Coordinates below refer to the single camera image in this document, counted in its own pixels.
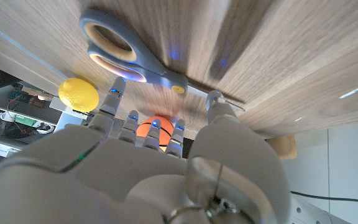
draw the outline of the wire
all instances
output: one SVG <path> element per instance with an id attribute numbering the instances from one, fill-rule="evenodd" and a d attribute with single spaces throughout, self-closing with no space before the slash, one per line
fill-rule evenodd
<path id="1" fill-rule="evenodd" d="M 304 197 L 317 198 L 317 199 L 323 199 L 323 200 L 338 200 L 338 201 L 345 201 L 345 202 L 358 202 L 358 199 L 354 199 L 354 198 L 323 197 L 323 196 L 308 195 L 308 194 L 294 192 L 294 191 L 291 191 L 291 193 L 295 194 L 295 195 L 304 196 Z"/>
<path id="2" fill-rule="evenodd" d="M 16 100 L 17 100 L 19 97 L 21 97 L 21 96 L 22 96 L 22 95 L 19 95 L 18 97 L 14 98 L 13 100 L 9 100 L 9 103 L 7 104 L 7 107 L 6 107 L 6 112 L 7 112 L 7 114 L 13 119 L 13 123 L 16 124 L 17 128 L 19 128 L 19 130 L 20 130 L 21 133 L 23 133 L 23 134 L 28 134 L 29 136 L 31 136 L 31 135 L 34 135 L 34 134 L 33 134 L 33 133 L 28 133 L 27 131 L 21 129 L 21 128 L 19 127 L 19 125 L 16 123 L 15 118 L 13 118 L 13 117 L 11 116 L 11 114 L 9 113 L 9 104 L 11 104 L 13 101 L 16 101 Z"/>

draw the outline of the wood grain surface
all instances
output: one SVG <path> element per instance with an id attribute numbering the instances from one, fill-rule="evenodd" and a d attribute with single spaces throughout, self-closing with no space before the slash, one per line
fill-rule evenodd
<path id="1" fill-rule="evenodd" d="M 87 54 L 81 12 L 104 10 L 133 28 L 169 69 L 246 109 L 240 120 L 267 137 L 358 122 L 358 0 L 0 0 L 0 30 L 104 98 L 117 77 Z M 58 75 L 0 38 L 0 69 L 57 92 Z M 205 100 L 128 82 L 118 117 L 182 118 L 194 139 Z"/>

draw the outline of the shelf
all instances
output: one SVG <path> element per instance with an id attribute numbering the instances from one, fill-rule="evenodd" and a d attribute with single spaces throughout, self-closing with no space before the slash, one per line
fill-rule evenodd
<path id="1" fill-rule="evenodd" d="M 0 110 L 2 111 L 7 111 L 6 108 L 2 108 L 0 107 Z M 40 119 L 40 118 L 36 118 L 36 117 L 33 117 L 33 116 L 29 116 L 29 115 L 26 115 L 24 113 L 20 113 L 20 112 L 17 112 L 17 111 L 11 111 L 9 110 L 9 114 L 13 117 L 14 115 L 20 115 L 20 116 L 23 116 L 25 118 L 30 118 L 30 119 L 34 119 L 36 121 L 41 121 L 41 122 L 44 122 L 45 124 L 49 124 L 49 125 L 53 125 L 53 126 L 56 126 L 57 125 L 57 122 L 54 123 L 54 122 L 50 122 L 50 121 L 47 121 L 47 120 L 44 120 L 44 119 Z"/>

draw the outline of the yellow lemon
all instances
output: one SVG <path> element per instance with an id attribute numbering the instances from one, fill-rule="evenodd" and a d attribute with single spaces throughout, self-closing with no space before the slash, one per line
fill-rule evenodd
<path id="1" fill-rule="evenodd" d="M 99 103 L 96 89 L 79 78 L 69 78 L 59 87 L 60 100 L 69 108 L 80 112 L 89 112 Z"/>

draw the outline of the blue led light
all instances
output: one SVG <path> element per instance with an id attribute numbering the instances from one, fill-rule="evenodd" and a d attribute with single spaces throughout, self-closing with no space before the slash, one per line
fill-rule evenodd
<path id="1" fill-rule="evenodd" d="M 185 130 L 185 127 L 181 127 L 179 125 L 176 125 L 175 128 L 179 128 L 180 130 L 184 131 Z"/>

